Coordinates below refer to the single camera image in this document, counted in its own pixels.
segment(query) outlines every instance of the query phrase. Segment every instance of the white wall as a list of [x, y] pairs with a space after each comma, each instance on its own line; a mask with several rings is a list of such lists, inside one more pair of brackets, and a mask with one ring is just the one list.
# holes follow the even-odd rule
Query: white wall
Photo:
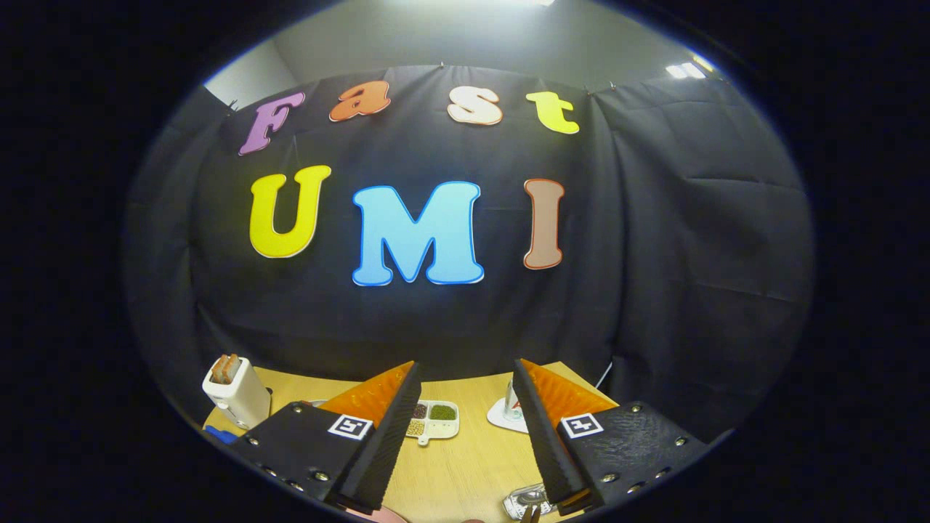
[[233, 61], [205, 86], [223, 103], [236, 100], [235, 109], [297, 84], [287, 64], [281, 60], [273, 39], [269, 39]]
[[346, 0], [274, 37], [303, 84], [396, 65], [489, 67], [592, 90], [668, 77], [669, 38], [590, 0]]

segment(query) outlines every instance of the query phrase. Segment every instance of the purple letter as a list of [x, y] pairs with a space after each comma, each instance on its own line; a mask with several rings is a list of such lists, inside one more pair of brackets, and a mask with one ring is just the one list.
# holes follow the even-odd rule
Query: purple letter
[[272, 142], [272, 139], [268, 138], [268, 129], [270, 128], [272, 132], [274, 132], [281, 128], [281, 125], [284, 124], [285, 119], [287, 119], [289, 107], [301, 105], [303, 99], [303, 93], [297, 93], [280, 100], [269, 101], [264, 105], [260, 105], [259, 108], [255, 110], [255, 112], [259, 114], [259, 117], [255, 119], [255, 124], [248, 133], [246, 144], [242, 146], [242, 149], [239, 149], [239, 155], [244, 156], [249, 153], [255, 153], [256, 151], [261, 151], [265, 147], [268, 147], [268, 144]]

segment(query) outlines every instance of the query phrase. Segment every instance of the cup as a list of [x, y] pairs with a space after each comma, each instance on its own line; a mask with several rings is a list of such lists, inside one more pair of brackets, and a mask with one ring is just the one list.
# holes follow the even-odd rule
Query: cup
[[517, 394], [513, 392], [513, 378], [507, 383], [507, 395], [504, 396], [504, 419], [511, 422], [519, 422], [523, 419], [523, 407], [520, 406], [520, 400]]

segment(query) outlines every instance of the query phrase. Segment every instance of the white tray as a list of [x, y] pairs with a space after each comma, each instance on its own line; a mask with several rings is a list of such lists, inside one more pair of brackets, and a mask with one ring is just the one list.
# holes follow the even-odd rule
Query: white tray
[[[421, 399], [417, 403], [426, 406], [426, 417], [425, 418], [411, 418], [410, 422], [423, 422], [423, 434], [416, 435], [410, 434], [410, 427], [407, 426], [407, 437], [415, 437], [417, 443], [421, 447], [426, 447], [430, 443], [431, 439], [446, 439], [458, 434], [458, 405], [452, 403], [451, 401], [430, 401], [426, 399]], [[445, 405], [451, 407], [452, 410], [456, 412], [455, 420], [431, 420], [430, 413], [432, 412], [432, 407], [435, 405]]]

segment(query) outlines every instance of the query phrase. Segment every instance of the blue object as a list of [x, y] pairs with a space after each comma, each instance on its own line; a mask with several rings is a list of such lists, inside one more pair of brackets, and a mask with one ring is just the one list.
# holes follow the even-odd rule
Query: blue object
[[216, 436], [217, 439], [218, 439], [219, 441], [222, 441], [222, 442], [225, 443], [226, 445], [229, 445], [230, 443], [233, 443], [233, 441], [235, 441], [236, 438], [239, 437], [239, 436], [237, 436], [237, 435], [235, 435], [235, 434], [233, 434], [233, 433], [231, 433], [231, 432], [229, 432], [229, 431], [220, 430], [220, 429], [218, 429], [218, 428], [216, 428], [216, 427], [214, 427], [214, 426], [211, 426], [211, 425], [207, 425], [206, 428], [205, 428], [204, 430], [206, 430], [207, 432], [209, 432], [209, 433], [212, 434], [213, 436]]
[[430, 246], [433, 262], [426, 278], [439, 285], [477, 283], [485, 269], [475, 261], [472, 204], [481, 189], [467, 181], [440, 183], [414, 221], [393, 187], [380, 185], [355, 193], [362, 209], [362, 262], [352, 281], [363, 287], [388, 285], [384, 247], [407, 283], [417, 278]]

